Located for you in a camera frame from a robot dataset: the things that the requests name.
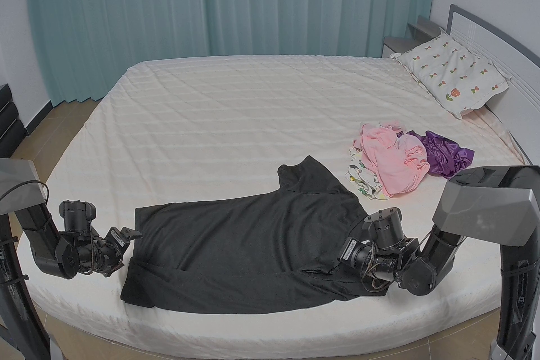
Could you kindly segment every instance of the fitted sheet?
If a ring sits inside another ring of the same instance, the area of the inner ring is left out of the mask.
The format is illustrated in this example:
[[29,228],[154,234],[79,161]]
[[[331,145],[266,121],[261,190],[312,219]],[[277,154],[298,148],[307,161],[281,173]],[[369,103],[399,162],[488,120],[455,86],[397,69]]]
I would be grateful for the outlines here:
[[[422,238],[443,178],[427,175],[415,191],[385,202],[368,200],[345,178],[361,123],[395,119],[473,149],[472,166],[520,164],[482,115],[455,119],[393,59],[148,61],[127,70],[64,152],[48,181],[49,209],[61,229],[61,201],[90,201],[97,208],[93,226],[105,235],[111,226],[134,227],[136,207],[273,191],[281,164],[311,155],[358,194],[368,213],[398,206],[405,234]],[[110,278],[65,281],[37,269],[26,237],[18,254],[32,298],[52,316],[135,348],[192,358],[305,358],[394,348],[493,310],[501,294],[498,245],[474,239],[428,296],[393,285],[384,297],[266,315],[141,308],[120,300],[127,267]]]

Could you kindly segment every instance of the headboard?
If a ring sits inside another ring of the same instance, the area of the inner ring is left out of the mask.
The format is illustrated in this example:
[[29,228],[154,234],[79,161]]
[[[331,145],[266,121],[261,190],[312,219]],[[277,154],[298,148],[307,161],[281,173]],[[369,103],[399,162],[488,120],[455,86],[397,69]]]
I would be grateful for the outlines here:
[[456,5],[450,6],[447,33],[511,76],[510,88],[493,96],[486,105],[510,131],[531,163],[540,165],[540,57]]

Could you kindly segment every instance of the white pillowcase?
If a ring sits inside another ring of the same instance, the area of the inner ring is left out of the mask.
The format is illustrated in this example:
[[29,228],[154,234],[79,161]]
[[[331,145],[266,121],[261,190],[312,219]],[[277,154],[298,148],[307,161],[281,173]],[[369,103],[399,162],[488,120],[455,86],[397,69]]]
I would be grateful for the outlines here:
[[471,53],[446,33],[403,54],[392,54],[458,119],[481,108],[508,83],[487,58]]

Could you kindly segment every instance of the black fabric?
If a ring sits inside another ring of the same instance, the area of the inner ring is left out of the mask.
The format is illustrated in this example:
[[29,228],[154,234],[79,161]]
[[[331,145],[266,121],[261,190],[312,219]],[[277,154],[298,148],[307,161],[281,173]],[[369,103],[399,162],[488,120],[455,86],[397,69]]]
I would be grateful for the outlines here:
[[136,209],[137,240],[121,298],[151,308],[266,314],[350,300],[366,291],[340,264],[367,216],[311,156],[278,169],[274,192]]

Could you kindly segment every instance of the pile of clothes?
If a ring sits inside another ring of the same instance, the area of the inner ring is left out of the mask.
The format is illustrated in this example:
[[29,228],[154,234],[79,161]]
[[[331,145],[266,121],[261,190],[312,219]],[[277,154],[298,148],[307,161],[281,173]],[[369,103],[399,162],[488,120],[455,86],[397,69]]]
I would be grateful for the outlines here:
[[474,151],[430,130],[403,133],[397,122],[363,125],[350,148],[347,178],[370,199],[410,192],[427,173],[446,179],[473,162]]

